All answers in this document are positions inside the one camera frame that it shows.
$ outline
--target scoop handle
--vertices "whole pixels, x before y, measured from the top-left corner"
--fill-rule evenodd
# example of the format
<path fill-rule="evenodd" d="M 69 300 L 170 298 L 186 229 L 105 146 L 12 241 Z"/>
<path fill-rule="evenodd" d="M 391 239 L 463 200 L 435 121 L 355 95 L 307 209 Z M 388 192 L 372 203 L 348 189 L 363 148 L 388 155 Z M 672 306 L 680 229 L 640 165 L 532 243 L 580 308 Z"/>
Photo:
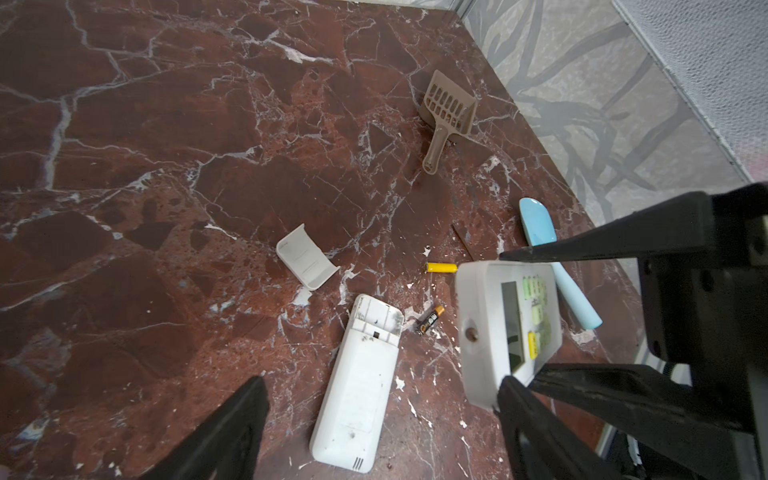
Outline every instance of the scoop handle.
<path fill-rule="evenodd" d="M 435 126 L 435 135 L 432 137 L 432 143 L 429 144 L 427 156 L 424 157 L 422 162 L 422 168 L 426 173 L 430 175 L 437 173 L 437 164 L 440 161 L 440 154 L 446 140 L 448 140 L 448 128 L 445 125 L 437 124 Z"/>

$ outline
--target black object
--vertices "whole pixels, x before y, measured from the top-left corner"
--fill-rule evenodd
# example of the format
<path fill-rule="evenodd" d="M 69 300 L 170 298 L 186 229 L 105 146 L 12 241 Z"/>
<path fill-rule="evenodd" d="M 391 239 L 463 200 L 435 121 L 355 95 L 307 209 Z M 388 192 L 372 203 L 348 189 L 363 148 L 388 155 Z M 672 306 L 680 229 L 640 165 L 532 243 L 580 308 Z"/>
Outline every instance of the black object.
<path fill-rule="evenodd" d="M 601 417 L 704 478 L 764 478 L 768 267 L 765 227 L 750 228 L 766 215 L 768 184 L 693 192 L 570 239 L 502 253 L 523 262 L 637 257 L 648 346 L 667 362 L 690 364 L 693 383 L 676 385 L 643 366 L 550 365 L 530 388 Z M 579 450 L 514 382 L 507 377 L 498 394 L 510 462 L 524 455 L 510 448 L 517 445 L 511 432 L 523 425 L 558 478 L 607 478 L 580 463 L 597 456 Z M 515 478 L 540 477 L 523 469 Z"/>
<path fill-rule="evenodd" d="M 264 380 L 251 377 L 141 480 L 251 480 L 269 410 Z"/>

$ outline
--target yellow battery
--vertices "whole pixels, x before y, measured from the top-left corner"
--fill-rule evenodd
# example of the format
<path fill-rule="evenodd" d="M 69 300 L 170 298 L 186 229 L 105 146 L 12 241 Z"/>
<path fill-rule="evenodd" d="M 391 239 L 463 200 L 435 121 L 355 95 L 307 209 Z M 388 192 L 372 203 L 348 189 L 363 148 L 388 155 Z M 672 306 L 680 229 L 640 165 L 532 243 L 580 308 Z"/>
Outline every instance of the yellow battery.
<path fill-rule="evenodd" d="M 458 265 L 454 263 L 427 263 L 426 271 L 433 273 L 456 273 Z"/>

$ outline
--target brown marble countertop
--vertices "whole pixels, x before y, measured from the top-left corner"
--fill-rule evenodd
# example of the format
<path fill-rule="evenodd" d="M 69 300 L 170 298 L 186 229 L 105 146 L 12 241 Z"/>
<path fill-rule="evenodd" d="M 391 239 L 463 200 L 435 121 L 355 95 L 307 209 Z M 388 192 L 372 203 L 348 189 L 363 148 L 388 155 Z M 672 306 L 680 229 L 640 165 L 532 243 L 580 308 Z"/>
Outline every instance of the brown marble countertop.
<path fill-rule="evenodd" d="M 357 478 L 308 444 L 355 296 L 403 310 L 370 478 L 506 478 L 495 417 L 462 391 L 453 277 L 423 263 L 525 244 L 536 197 L 591 227 L 451 12 L 324 0 L 0 2 L 0 465 L 21 478 L 141 474 L 243 381 L 271 410 L 257 478 Z M 439 69 L 481 99 L 435 176 L 417 106 Z M 341 270 L 308 295 L 278 239 Z M 567 265 L 605 324 L 564 314 L 557 359 L 631 361 L 637 294 Z M 552 402 L 594 444 L 601 423 Z"/>

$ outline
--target litter scoop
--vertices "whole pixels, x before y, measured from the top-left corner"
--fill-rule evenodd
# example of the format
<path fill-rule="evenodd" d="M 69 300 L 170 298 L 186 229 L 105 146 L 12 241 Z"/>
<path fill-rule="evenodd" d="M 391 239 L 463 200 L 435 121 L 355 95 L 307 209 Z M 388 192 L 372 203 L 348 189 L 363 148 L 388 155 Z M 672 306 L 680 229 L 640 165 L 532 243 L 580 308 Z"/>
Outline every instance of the litter scoop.
<path fill-rule="evenodd" d="M 422 120 L 435 128 L 435 135 L 424 157 L 422 168 L 430 175 L 437 173 L 442 148 L 451 135 L 466 137 L 475 120 L 477 99 L 453 83 L 440 70 L 435 70 L 427 94 L 419 109 Z"/>

